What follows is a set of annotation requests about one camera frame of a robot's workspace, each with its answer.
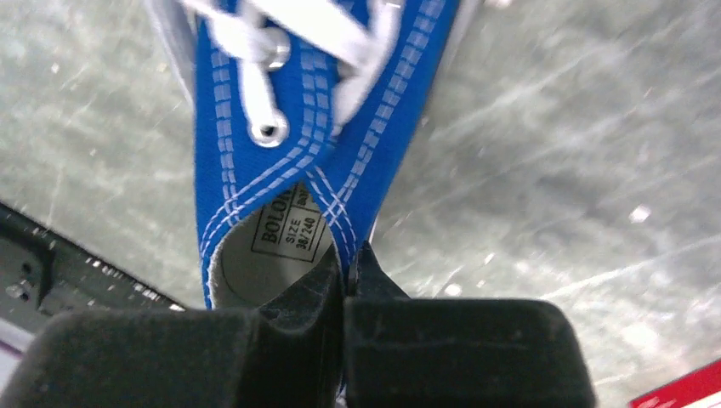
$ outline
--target shoe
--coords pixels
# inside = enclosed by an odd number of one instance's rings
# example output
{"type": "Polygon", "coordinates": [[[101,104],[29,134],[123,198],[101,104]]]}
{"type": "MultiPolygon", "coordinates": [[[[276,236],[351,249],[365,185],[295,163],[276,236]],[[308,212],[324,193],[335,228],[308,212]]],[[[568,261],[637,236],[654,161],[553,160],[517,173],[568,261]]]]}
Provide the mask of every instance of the shoe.
{"type": "Polygon", "coordinates": [[[196,50],[206,304],[256,307],[331,252],[344,287],[461,0],[179,0],[196,50]]]}

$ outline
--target concrete floor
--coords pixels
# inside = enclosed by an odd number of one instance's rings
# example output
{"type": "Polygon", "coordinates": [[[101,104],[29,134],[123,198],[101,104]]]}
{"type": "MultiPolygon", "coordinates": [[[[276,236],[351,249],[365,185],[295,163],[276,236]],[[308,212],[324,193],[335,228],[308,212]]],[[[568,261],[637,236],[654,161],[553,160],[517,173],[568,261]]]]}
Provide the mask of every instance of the concrete floor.
{"type": "MultiPolygon", "coordinates": [[[[544,298],[602,407],[721,357],[721,3],[485,10],[383,207],[413,296],[544,298]]],[[[138,0],[0,3],[0,200],[201,306],[192,111],[138,0]]]]}

